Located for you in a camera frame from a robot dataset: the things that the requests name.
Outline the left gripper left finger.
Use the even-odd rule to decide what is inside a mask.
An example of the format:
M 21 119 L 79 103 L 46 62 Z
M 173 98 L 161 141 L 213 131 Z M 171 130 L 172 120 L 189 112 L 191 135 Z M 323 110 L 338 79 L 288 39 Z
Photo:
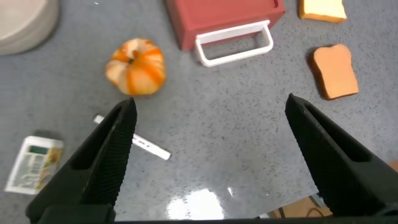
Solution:
M 112 223 L 137 121 L 133 98 L 118 103 L 31 201 L 31 223 Z

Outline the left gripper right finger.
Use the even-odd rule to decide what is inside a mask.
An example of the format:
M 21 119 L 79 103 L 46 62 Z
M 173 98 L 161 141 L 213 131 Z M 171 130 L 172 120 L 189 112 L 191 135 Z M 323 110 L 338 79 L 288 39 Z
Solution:
M 303 98 L 290 94 L 285 115 L 334 215 L 397 215 L 397 172 L 392 167 Z

